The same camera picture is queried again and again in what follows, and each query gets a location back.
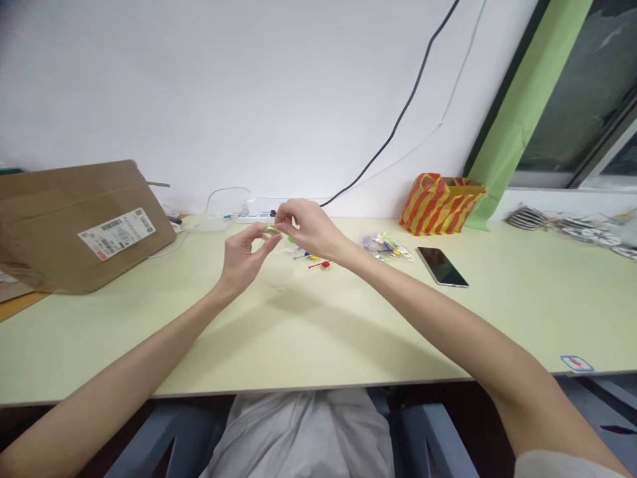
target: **power strip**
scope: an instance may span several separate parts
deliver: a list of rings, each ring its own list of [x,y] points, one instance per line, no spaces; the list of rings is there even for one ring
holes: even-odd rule
[[[237,224],[250,224],[255,221],[263,222],[265,224],[274,224],[274,218],[270,216],[269,211],[261,211],[257,214],[249,214],[247,216],[238,216],[235,219]]]

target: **light green desk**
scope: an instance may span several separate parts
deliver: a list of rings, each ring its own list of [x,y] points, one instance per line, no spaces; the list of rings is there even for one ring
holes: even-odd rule
[[[551,372],[569,371],[561,355],[579,355],[599,372],[637,369],[637,264],[630,260],[504,223],[491,233],[433,238],[414,238],[392,220],[336,223],[353,239],[387,230],[414,252],[443,249],[470,287],[438,289]],[[95,293],[51,295],[0,323],[0,405],[61,400],[174,319],[216,283],[224,239],[241,227],[192,233],[174,254],[146,260]],[[278,253],[284,246],[156,396],[467,378],[366,283],[338,266],[308,270]],[[392,264],[434,285],[418,257]]]

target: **sticker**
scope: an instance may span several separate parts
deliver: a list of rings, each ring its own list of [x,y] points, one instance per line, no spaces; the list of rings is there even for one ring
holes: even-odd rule
[[[595,369],[586,360],[577,355],[561,355],[562,361],[575,372],[594,372]]]
[[[105,261],[154,232],[153,223],[143,208],[138,208],[87,229],[78,236],[97,257]]]

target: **white wall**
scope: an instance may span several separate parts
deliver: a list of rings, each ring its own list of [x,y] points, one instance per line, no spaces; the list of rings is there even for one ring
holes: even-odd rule
[[[132,158],[186,212],[227,186],[329,197],[385,140],[451,3],[14,3],[0,25],[0,161]],[[397,216],[417,174],[461,172],[534,6],[487,0],[469,50],[482,3],[460,1],[393,143],[331,215]]]

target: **left hand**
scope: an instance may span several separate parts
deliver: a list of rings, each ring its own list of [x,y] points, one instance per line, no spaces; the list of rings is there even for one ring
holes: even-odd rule
[[[257,250],[252,252],[252,242],[263,238],[267,226],[254,222],[249,227],[226,239],[224,269],[219,286],[235,297],[240,295],[257,276],[263,261],[281,240],[280,234],[268,238]]]

